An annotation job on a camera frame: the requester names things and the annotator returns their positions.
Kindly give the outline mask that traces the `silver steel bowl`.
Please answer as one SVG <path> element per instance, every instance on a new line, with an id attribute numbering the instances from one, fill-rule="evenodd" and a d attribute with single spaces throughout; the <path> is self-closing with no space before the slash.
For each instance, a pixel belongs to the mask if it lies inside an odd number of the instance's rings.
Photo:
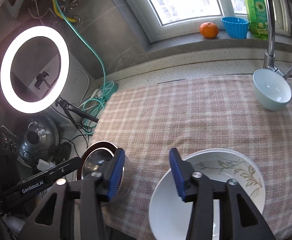
<path id="1" fill-rule="evenodd" d="M 111 198 L 109 202 L 102 202 L 101 205 L 102 206 L 111 205 L 123 200 L 128 195 L 132 188 L 132 176 L 133 176 L 132 163 L 130 162 L 128 157 L 125 157 L 117 193 L 114 197 Z"/>

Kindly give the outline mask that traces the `red steel bowl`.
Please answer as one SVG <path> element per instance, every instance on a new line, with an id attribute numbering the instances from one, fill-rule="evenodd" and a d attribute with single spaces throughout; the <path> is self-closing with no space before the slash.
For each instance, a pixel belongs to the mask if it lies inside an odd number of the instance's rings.
<path id="1" fill-rule="evenodd" d="M 114 157 L 117 148 L 109 141 L 97 141 L 90 145 L 81 157 L 82 164 L 77 170 L 76 180 L 81 180 L 92 172 L 100 171 L 102 165 Z"/>

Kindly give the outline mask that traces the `white plate leaf pattern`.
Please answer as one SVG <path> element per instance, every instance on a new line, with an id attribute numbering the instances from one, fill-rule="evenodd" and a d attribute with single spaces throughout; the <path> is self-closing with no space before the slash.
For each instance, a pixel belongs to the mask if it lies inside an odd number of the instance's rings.
<path id="1" fill-rule="evenodd" d="M 257 165 L 234 150 L 213 148 L 184 158 L 195 171 L 208 178 L 226 182 L 235 179 L 255 206 L 263 212 L 266 187 Z M 192 213 L 192 203 L 179 197 L 171 170 L 157 184 L 149 206 L 149 224 L 155 239 L 185 239 Z"/>

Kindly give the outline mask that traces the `white device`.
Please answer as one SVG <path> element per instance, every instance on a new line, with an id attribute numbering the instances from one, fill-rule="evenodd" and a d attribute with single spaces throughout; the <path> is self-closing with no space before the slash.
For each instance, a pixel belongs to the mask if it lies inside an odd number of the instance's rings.
<path id="1" fill-rule="evenodd" d="M 40 171 L 46 171 L 55 166 L 56 165 L 52 161 L 45 161 L 43 159 L 39 159 L 38 164 L 37 164 L 37 169 Z"/>

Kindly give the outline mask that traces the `steel pot lid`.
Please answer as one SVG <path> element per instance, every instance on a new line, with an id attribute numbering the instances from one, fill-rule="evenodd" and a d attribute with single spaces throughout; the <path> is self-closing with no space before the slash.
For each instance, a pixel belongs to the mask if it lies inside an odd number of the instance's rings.
<path id="1" fill-rule="evenodd" d="M 13 133 L 18 146 L 18 161 L 34 167 L 39 160 L 51 161 L 51 149 L 58 146 L 59 134 L 54 121 L 45 113 L 19 116 Z"/>

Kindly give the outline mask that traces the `pink plaid cloth mat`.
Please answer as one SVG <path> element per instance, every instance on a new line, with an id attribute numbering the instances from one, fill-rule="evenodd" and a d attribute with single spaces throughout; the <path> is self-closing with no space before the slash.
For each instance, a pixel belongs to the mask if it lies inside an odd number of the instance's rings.
<path id="1" fill-rule="evenodd" d="M 292 89 L 292 78 L 288 79 Z M 263 216 L 277 239 L 292 235 L 292 99 L 276 112 L 257 101 L 250 75 L 199 77 L 121 90 L 107 102 L 93 141 L 124 149 L 133 184 L 120 203 L 103 208 L 105 223 L 136 239 L 153 239 L 151 195 L 169 170 L 168 154 L 182 157 L 228 148 L 254 161 L 266 184 Z"/>

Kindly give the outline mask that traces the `black tripod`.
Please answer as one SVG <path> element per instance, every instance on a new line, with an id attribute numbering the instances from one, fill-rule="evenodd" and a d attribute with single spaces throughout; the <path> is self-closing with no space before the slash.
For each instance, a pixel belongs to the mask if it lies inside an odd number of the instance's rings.
<path id="1" fill-rule="evenodd" d="M 94 123 L 98 123 L 98 118 L 78 109 L 77 107 L 73 106 L 72 104 L 70 104 L 69 102 L 67 102 L 67 100 L 62 99 L 61 97 L 59 97 L 56 101 L 55 101 L 55 105 L 56 106 L 60 106 L 63 110 L 64 113 L 66 114 L 66 116 L 68 117 L 68 119 L 75 125 L 75 127 L 77 129 L 80 128 L 80 125 L 78 122 L 76 122 L 73 118 L 73 116 L 70 114 L 70 112 L 75 113 L 76 115 L 80 116 L 81 118 L 84 119 L 88 119 Z"/>

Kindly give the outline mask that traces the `light blue ceramic bowl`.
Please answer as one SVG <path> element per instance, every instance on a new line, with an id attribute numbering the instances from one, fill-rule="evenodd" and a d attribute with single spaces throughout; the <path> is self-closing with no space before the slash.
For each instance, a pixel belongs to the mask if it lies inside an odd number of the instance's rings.
<path id="1" fill-rule="evenodd" d="M 258 69 L 253 74 L 254 92 L 257 101 L 270 111 L 279 111 L 292 99 L 288 82 L 270 69 Z"/>

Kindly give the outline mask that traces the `chrome faucet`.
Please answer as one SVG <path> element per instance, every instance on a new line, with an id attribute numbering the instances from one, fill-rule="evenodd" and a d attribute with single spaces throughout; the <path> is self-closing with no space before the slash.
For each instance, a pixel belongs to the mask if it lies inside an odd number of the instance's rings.
<path id="1" fill-rule="evenodd" d="M 268 18 L 268 46 L 264 54 L 263 68 L 272 70 L 286 80 L 292 74 L 292 66 L 285 73 L 279 68 L 275 67 L 275 16 L 273 0 L 266 0 L 266 10 Z"/>

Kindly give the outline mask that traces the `orange tangerine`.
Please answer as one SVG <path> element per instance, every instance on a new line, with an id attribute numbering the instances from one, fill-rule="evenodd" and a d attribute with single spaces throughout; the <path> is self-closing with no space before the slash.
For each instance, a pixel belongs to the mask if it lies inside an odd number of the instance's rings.
<path id="1" fill-rule="evenodd" d="M 199 32 L 205 38 L 215 38 L 218 36 L 219 28 L 212 22 L 205 22 L 200 25 Z"/>

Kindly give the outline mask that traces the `green detergent pouch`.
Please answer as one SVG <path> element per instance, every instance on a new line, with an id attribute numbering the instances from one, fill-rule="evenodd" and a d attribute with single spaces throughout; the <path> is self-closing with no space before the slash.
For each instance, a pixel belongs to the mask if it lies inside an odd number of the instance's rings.
<path id="1" fill-rule="evenodd" d="M 268 39 L 268 18 L 265 0 L 244 0 L 250 33 L 262 40 Z"/>

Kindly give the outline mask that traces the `window frame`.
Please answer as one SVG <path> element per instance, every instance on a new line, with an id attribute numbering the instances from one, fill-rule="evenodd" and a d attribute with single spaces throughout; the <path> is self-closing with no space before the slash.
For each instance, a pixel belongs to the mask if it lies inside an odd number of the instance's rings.
<path id="1" fill-rule="evenodd" d="M 128 57 L 152 60 L 191 51 L 219 48 L 266 48 L 264 40 L 247 34 L 234 39 L 224 30 L 219 0 L 102 0 L 111 7 L 109 22 L 102 28 L 107 39 L 114 38 Z M 218 36 L 205 38 L 199 27 L 212 22 Z"/>

